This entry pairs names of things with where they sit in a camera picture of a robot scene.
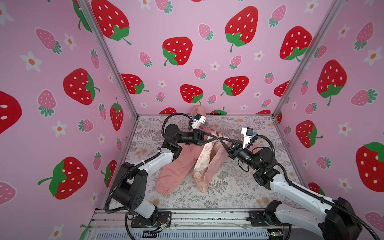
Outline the pink hooded zip jacket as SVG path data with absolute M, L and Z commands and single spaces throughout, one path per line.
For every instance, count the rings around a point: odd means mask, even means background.
M 183 145 L 179 157 L 163 167 L 155 191 L 167 196 L 192 172 L 197 188 L 206 193 L 209 183 L 227 157 L 228 153 L 220 142 L 213 141 L 203 146 Z

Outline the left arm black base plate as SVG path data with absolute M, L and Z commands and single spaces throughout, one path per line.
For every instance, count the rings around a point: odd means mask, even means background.
M 172 212 L 160 211 L 149 219 L 141 215 L 135 216 L 131 221 L 131 228 L 168 228 L 171 226 Z

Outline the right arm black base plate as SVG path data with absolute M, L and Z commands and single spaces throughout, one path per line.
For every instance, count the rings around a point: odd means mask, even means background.
M 246 220 L 250 221 L 253 227 L 288 227 L 290 225 L 279 221 L 274 213 L 266 213 L 264 210 L 249 211 Z

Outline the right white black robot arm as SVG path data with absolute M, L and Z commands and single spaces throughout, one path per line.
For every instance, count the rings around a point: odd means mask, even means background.
M 286 169 L 275 158 L 272 142 L 265 136 L 256 135 L 249 143 L 253 144 L 257 139 L 264 139 L 269 147 L 254 153 L 241 141 L 224 137 L 220 137 L 219 141 L 231 159 L 237 159 L 255 170 L 253 177 L 260 186 L 301 206 L 301 209 L 294 209 L 281 201 L 272 201 L 264 210 L 266 223 L 271 226 L 291 224 L 325 240 L 357 240 L 363 229 L 375 240 L 379 239 L 375 231 L 355 214 L 347 200 L 325 197 L 289 180 Z

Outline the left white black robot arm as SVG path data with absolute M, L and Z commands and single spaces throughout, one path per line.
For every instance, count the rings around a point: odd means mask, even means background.
M 182 144 L 204 146 L 218 139 L 200 129 L 183 132 L 175 124 L 168 125 L 162 136 L 164 142 L 154 156 L 135 165 L 121 165 L 105 202 L 104 210 L 107 214 L 127 211 L 155 222 L 158 208 L 145 198 L 148 175 L 175 161 L 182 152 Z

